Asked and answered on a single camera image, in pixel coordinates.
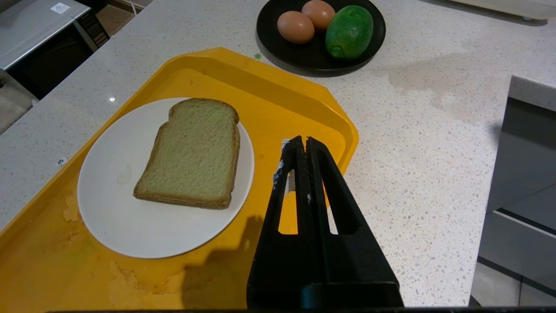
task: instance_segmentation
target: yellow tray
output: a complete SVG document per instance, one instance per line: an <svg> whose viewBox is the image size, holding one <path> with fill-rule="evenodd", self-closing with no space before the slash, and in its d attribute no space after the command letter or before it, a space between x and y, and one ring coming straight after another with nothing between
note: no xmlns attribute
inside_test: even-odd
<svg viewBox="0 0 556 313"><path fill-rule="evenodd" d="M77 207L87 152L114 121L144 104L211 97L231 104L251 137L255 176L235 220L212 241L176 257L143 260L101 245ZM357 130L328 90L224 48L166 62L0 233L0 311L240 309L283 139L313 136L342 172ZM295 233L295 198L280 231Z"/></svg>

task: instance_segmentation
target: white countertop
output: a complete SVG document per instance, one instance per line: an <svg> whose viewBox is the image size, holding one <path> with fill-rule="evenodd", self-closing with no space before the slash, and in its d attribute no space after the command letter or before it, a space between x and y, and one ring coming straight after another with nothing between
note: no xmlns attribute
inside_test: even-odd
<svg viewBox="0 0 556 313"><path fill-rule="evenodd" d="M345 178L405 304L467 305L510 79L556 86L556 22L527 25L441 0L373 2L386 20L374 59L308 79L359 130ZM0 136L0 227L166 60L217 46L260 53L264 3L149 5Z"/></svg>

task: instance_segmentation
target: bread crust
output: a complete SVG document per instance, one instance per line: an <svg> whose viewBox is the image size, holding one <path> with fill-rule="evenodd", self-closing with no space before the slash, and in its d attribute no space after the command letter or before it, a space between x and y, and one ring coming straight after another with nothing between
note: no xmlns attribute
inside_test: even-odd
<svg viewBox="0 0 556 313"><path fill-rule="evenodd" d="M170 119L172 119L172 117L175 114L175 110L179 105L188 103L188 102L193 102L193 101L198 101L198 100L211 100L211 101L216 101L219 102L222 105L228 106L229 108L232 109L232 112L234 113L233 119L234 119L234 123L235 123L235 127L232 130L233 131L233 162L232 164L234 164L234 168L231 171L231 175L229 175L227 182L226 182L226 194L223 197L217 197L217 198L211 198L211 199L203 199L203 198L196 198L196 197L188 197L186 195L178 195L178 194L166 194L166 193L146 193L144 191L141 190L141 185L143 183L143 181L145 179L147 179L145 173L147 173L147 171L154 166L155 163L155 159L158 156L158 153L160 151L160 142L161 142L161 136L163 133L163 130L168 127L168 123L170 122ZM164 124L162 124L160 126L160 128L158 129L158 133L156 134L156 138L155 138L155 144L152 148L152 152L151 152L151 156L148 159L147 162L147 166L145 167L145 171L143 172L143 174L141 175L139 181L137 182L137 184L135 185L134 189L133 189L133 196L136 197L137 199L143 199L143 200L149 200L149 201L154 201L154 202L161 202L161 203L168 203L168 204L177 204L180 206L188 206L188 207L199 207L199 208L207 208L207 209L225 209L230 205L230 202L232 200L232 191L234 189L234 182L235 182L235 177L236 177L236 172L237 172L237 160L239 158L239 150L240 150L240 134L239 134L239 129L237 128L237 123L239 123L240 118L239 115L237 114L237 111L234 109L234 107L232 107L231 105L220 101L220 100L215 100L215 99L207 99L207 98L191 98L191 99L187 99L187 100L183 100L180 101L176 104L174 104L174 106L172 106L172 108L170 108L170 112L168 113L168 122L165 122Z"/></svg>

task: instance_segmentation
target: white cord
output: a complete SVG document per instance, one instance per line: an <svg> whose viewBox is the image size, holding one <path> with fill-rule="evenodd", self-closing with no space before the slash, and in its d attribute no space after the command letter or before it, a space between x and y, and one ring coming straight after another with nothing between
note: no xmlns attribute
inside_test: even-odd
<svg viewBox="0 0 556 313"><path fill-rule="evenodd" d="M135 11L135 5L133 4L133 0L130 0L130 3L131 3L131 8L133 9L133 14L137 16L137 11Z"/></svg>

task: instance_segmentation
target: black plate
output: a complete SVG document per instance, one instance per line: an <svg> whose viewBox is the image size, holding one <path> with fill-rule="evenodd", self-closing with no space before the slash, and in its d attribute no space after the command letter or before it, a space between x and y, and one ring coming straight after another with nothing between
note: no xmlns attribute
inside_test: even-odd
<svg viewBox="0 0 556 313"><path fill-rule="evenodd" d="M315 71L344 71L369 62L384 41L386 24L380 11L368 0L325 0L336 12L345 6L356 5L367 9L373 16L373 37L358 58L350 61L331 57L325 47L325 32L315 33L315 37L305 45L295 45L286 41L278 33L278 18L287 11L299 11L309 0L270 0L262 8L257 19L257 35L262 45L279 60L288 64Z"/></svg>

